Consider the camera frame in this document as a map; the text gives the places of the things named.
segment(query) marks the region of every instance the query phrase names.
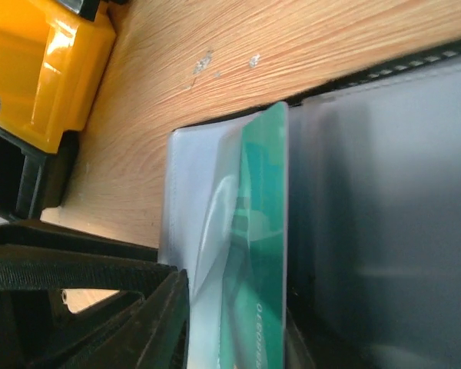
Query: wooden tabletop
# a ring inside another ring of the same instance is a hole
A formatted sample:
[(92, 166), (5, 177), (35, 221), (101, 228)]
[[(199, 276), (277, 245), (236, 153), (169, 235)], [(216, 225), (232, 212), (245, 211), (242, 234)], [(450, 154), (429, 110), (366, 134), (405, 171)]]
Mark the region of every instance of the wooden tabletop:
[(155, 247), (170, 131), (461, 38), (461, 0), (131, 0), (111, 18), (65, 204), (43, 219)]

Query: wooden table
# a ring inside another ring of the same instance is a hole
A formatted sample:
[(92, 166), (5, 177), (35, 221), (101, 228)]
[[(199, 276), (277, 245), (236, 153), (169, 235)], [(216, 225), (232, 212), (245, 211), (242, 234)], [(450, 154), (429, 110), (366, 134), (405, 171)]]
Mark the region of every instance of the wooden table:
[[(461, 0), (131, 0), (110, 6), (118, 40), (65, 204), (42, 218), (155, 247), (165, 142), (173, 129), (461, 38)], [(206, 68), (195, 74), (198, 62)]]

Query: black object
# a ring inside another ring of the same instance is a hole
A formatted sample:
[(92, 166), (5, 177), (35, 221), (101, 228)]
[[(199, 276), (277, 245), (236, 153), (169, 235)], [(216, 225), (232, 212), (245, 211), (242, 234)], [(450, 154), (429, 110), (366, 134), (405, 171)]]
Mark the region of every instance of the black object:
[[(0, 225), (0, 368), (186, 367), (186, 271), (40, 221)], [(122, 292), (79, 314), (62, 288)]]
[[(101, 0), (56, 0), (64, 7), (88, 21), (94, 21)], [(116, 4), (126, 4), (128, 0), (112, 0)]]
[(53, 155), (0, 128), (0, 217), (39, 218), (59, 206), (77, 153), (77, 132), (65, 132)]

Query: yellow container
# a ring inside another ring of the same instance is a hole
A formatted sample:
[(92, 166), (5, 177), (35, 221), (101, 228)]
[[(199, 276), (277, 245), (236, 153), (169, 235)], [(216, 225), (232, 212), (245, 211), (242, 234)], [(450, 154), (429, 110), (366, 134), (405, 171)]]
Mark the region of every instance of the yellow container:
[(0, 127), (54, 154), (81, 131), (114, 43), (101, 2), (94, 22), (54, 0), (0, 0)]

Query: teal plastic card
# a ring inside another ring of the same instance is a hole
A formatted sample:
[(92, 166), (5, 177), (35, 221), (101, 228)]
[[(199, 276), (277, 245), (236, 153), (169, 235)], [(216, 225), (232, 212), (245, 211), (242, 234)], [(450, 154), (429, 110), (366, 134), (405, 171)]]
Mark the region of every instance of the teal plastic card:
[(287, 105), (242, 130), (240, 183), (222, 284), (220, 369), (284, 362)]

